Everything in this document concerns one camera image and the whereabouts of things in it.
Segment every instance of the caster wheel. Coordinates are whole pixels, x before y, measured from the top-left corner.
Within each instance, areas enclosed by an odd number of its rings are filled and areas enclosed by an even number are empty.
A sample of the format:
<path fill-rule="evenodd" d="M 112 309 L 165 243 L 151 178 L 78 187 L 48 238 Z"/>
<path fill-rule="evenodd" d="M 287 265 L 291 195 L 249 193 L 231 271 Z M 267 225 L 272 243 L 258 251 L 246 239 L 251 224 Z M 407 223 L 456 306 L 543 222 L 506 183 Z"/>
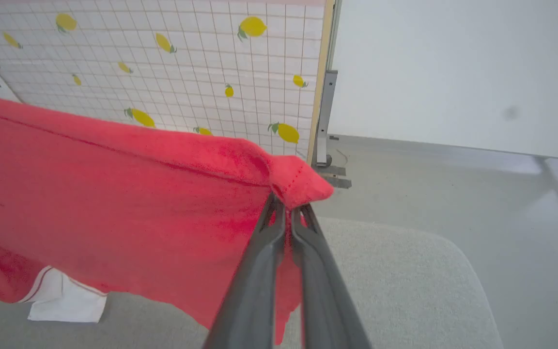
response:
<path fill-rule="evenodd" d="M 330 156 L 329 154 L 327 154 L 326 155 L 326 163 L 322 164 L 322 165 L 320 165 L 320 163 L 317 163 L 316 166 L 321 167 L 321 168 L 327 168 L 327 167 L 330 166 L 330 163 L 332 163 L 332 162 L 333 162 L 333 157 Z"/>

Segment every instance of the gray floor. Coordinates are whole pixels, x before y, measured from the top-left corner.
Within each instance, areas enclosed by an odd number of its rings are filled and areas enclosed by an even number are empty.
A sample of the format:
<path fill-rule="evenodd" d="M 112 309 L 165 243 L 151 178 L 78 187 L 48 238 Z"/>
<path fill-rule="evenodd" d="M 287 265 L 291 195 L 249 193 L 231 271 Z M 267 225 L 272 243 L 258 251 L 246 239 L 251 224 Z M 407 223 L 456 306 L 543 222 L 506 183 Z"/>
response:
<path fill-rule="evenodd" d="M 318 216 L 451 240 L 481 280 L 505 348 L 558 348 L 558 160 L 348 137 L 329 152 L 353 186 L 316 203 Z"/>

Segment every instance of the grid pattern backdrop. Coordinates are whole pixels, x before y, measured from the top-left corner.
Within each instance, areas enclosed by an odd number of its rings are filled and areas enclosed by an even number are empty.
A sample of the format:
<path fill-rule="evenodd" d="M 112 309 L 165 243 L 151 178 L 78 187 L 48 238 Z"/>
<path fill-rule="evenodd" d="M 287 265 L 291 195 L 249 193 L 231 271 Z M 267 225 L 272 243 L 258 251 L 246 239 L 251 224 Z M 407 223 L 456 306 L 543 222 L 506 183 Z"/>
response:
<path fill-rule="evenodd" d="M 2 4 L 0 75 L 35 106 L 241 137 L 305 159 L 323 13 L 259 2 Z"/>

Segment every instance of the lemon leaf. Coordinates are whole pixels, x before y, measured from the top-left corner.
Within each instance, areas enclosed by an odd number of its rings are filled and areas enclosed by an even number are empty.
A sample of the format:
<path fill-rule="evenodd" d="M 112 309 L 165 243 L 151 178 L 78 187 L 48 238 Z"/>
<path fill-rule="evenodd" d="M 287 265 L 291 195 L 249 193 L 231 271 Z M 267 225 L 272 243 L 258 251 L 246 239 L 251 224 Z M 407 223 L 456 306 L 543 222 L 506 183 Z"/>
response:
<path fill-rule="evenodd" d="M 241 40 L 243 38 L 247 38 L 247 34 L 244 33 L 244 30 L 241 27 L 238 27 L 238 40 Z"/>

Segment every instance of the gray mat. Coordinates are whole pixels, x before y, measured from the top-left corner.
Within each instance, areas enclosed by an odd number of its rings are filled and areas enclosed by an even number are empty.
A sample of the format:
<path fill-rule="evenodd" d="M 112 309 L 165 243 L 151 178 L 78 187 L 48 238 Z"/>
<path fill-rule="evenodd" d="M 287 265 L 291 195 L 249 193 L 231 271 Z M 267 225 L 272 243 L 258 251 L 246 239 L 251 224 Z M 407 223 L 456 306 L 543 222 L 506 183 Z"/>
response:
<path fill-rule="evenodd" d="M 481 285 L 451 242 L 380 224 L 321 225 L 375 348 L 502 348 Z M 28 311 L 0 302 L 0 349 L 198 349 L 207 333 L 172 305 L 131 294 L 110 294 L 95 325 L 31 322 Z M 300 348 L 298 311 L 281 346 Z"/>

